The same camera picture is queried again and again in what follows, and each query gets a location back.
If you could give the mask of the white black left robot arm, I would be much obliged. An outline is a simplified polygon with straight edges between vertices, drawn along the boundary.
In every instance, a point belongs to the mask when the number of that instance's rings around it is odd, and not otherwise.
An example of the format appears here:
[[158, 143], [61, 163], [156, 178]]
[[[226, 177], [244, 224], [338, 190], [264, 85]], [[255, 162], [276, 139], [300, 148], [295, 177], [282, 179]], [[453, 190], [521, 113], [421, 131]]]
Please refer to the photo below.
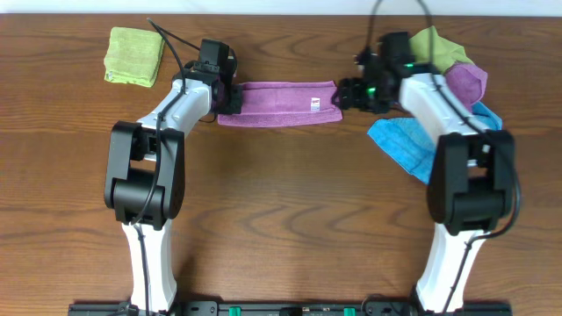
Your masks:
[[146, 116], [111, 130], [104, 202], [126, 235], [133, 272], [131, 312], [167, 314], [177, 294], [171, 227], [184, 201], [184, 143], [207, 114], [238, 112], [233, 75], [183, 70]]

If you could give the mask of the purple microfiber cloth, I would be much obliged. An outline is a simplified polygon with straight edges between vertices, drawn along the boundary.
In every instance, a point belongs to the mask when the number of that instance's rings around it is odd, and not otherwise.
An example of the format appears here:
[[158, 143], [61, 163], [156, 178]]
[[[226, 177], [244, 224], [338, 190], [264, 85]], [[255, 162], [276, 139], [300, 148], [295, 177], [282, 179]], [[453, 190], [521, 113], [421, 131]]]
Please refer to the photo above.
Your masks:
[[288, 127], [333, 123], [342, 111], [332, 103], [332, 81], [315, 83], [247, 82], [239, 114], [220, 114], [218, 123], [235, 127]]

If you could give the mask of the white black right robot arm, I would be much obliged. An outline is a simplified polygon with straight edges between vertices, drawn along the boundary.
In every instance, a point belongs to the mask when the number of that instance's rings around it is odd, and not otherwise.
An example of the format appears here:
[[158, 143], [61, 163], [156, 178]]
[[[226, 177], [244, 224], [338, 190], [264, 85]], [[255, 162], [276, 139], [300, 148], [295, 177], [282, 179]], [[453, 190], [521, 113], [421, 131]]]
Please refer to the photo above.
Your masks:
[[434, 237], [402, 314], [499, 313], [500, 308], [490, 305], [466, 307], [464, 289], [484, 242], [506, 233], [519, 212], [513, 136], [468, 112], [428, 62], [373, 54], [358, 66], [362, 75], [342, 79], [333, 103], [376, 113], [399, 104], [420, 124], [435, 151], [426, 193]]

